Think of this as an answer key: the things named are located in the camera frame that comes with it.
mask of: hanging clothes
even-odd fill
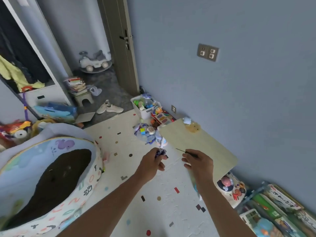
[[[29,84],[51,80],[10,11],[0,0],[0,55],[24,74]]]
[[[33,88],[42,88],[45,86],[44,83],[41,83],[39,81],[33,84],[28,83],[22,71],[18,67],[8,62],[6,59],[4,59],[1,55],[0,55],[0,75],[2,75],[2,77],[6,80],[13,79],[18,87],[19,92],[22,92],[22,87],[25,87],[25,86],[31,86]]]

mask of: wall socket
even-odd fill
[[[171,105],[171,110],[173,113],[177,113],[177,108],[175,108],[173,105]]]
[[[199,44],[197,47],[197,56],[215,62],[217,59],[219,48],[205,44]]]

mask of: drawer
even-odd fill
[[[25,99],[30,107],[33,107],[35,105],[45,105],[49,101],[65,104],[67,103],[63,91],[57,85],[27,91],[25,93]]]

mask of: yellow clothing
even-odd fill
[[[12,65],[6,59],[0,55],[0,74],[4,79],[10,80],[11,78],[15,81],[20,92],[22,92],[22,87],[31,86],[33,88],[42,88],[45,86],[44,83],[37,81],[34,84],[27,82],[23,72],[16,66]]]

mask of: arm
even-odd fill
[[[206,204],[219,236],[231,237],[239,233],[240,236],[255,237],[256,235],[216,188],[213,182],[213,160],[201,151],[192,149],[186,151],[199,156],[199,158],[194,158],[190,154],[183,154],[182,161],[188,163],[184,164],[184,167],[193,171],[197,189]]]
[[[156,175],[157,170],[164,171],[165,165],[161,160],[167,159],[167,156],[160,155],[155,159],[157,150],[153,148],[144,155],[134,175],[81,215],[58,237],[110,236],[141,187]]]

